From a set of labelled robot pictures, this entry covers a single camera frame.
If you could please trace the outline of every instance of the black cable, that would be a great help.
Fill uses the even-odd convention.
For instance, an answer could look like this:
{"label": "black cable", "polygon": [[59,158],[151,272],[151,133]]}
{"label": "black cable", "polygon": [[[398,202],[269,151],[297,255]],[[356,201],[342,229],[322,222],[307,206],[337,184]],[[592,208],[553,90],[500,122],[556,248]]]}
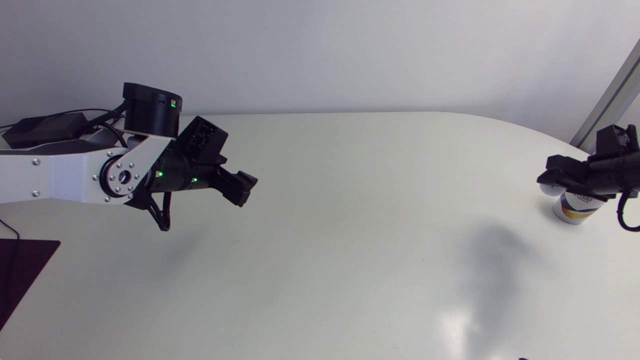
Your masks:
{"label": "black cable", "polygon": [[640,232],[640,226],[630,227],[625,222],[625,219],[624,219],[624,216],[623,216],[623,213],[624,213],[624,210],[625,210],[625,206],[627,205],[627,200],[629,200],[630,196],[631,196],[631,191],[627,190],[627,191],[623,192],[622,196],[620,197],[620,201],[618,203],[618,222],[620,223],[620,226],[622,226],[622,228],[624,230],[633,231],[635,233],[638,233],[638,232]]}
{"label": "black cable", "polygon": [[7,268],[6,280],[4,281],[4,299],[2,302],[2,307],[0,307],[0,314],[2,314],[6,307],[6,303],[9,302],[9,281],[11,280],[11,269],[13,268],[16,255],[18,254],[18,245],[20,245],[20,233],[18,233],[16,229],[12,228],[1,219],[0,219],[0,223],[2,223],[4,226],[9,228],[11,231],[13,231],[16,236],[15,246],[13,247],[13,251],[12,251],[13,254],[11,255],[11,261],[9,262],[9,267]]}
{"label": "black cable", "polygon": [[122,134],[120,134],[120,132],[118,130],[116,130],[116,128],[113,127],[111,124],[107,124],[105,122],[104,124],[100,124],[98,126],[102,126],[105,129],[111,131],[116,136],[116,138],[118,138],[118,141],[120,142],[120,145],[122,145],[122,147],[128,147],[127,146],[127,142],[124,141],[124,137],[122,137]]}
{"label": "black cable", "polygon": [[147,209],[151,214],[151,217],[154,218],[156,224],[161,231],[169,231],[171,227],[171,216],[169,214],[169,208],[171,207],[171,193],[165,192],[163,198],[162,210],[158,207],[156,200],[151,198],[151,205]]}
{"label": "black cable", "polygon": [[171,192],[165,192],[163,201],[162,201],[162,218],[164,221],[164,227],[169,231],[171,227],[171,216],[169,214],[169,209],[171,208]]}
{"label": "black cable", "polygon": [[91,119],[88,122],[85,122],[79,129],[78,131],[80,133],[84,133],[86,130],[91,129],[92,127],[96,126],[96,125],[100,125],[100,124],[104,124],[105,122],[114,119],[114,118],[119,118],[122,116],[122,113],[129,108],[129,105],[131,104],[130,101],[125,100],[122,102],[122,104],[118,105],[117,108],[104,113],[98,117],[96,117],[95,119]]}

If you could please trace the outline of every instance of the cup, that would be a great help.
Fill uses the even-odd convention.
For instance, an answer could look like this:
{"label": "cup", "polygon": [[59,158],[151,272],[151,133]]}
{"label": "cup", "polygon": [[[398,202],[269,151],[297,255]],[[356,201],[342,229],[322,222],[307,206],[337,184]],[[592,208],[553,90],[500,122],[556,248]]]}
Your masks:
{"label": "cup", "polygon": [[565,192],[556,201],[554,214],[564,222],[578,225],[600,209],[604,203],[592,197]]}

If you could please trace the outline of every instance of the black power supply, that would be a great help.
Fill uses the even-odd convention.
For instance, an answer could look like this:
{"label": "black power supply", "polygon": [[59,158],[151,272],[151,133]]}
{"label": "black power supply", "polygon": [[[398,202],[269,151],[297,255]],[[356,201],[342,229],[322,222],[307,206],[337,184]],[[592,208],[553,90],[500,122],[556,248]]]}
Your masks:
{"label": "black power supply", "polygon": [[69,113],[49,117],[30,117],[20,120],[2,137],[12,149],[24,149],[44,143],[61,142],[79,138],[87,123],[83,113]]}

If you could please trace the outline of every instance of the white table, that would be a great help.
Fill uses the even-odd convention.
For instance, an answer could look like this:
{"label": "white table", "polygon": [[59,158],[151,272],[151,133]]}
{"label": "white table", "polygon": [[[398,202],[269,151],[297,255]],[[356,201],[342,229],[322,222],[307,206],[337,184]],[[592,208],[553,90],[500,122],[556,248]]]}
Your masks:
{"label": "white table", "polygon": [[123,206],[0,207],[24,237],[62,240],[1,359],[640,354],[640,234],[615,202],[561,222],[535,181],[579,150],[452,113],[205,118],[230,133],[226,168],[259,178],[244,208],[178,193],[160,233]]}

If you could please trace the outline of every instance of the white wall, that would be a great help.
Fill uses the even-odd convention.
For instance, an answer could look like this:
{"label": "white wall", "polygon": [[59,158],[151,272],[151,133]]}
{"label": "white wall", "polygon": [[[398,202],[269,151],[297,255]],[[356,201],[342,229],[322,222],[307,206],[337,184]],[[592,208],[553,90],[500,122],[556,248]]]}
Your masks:
{"label": "white wall", "polygon": [[568,141],[638,18],[636,0],[6,1],[0,124],[114,107],[133,81],[185,114],[458,111]]}

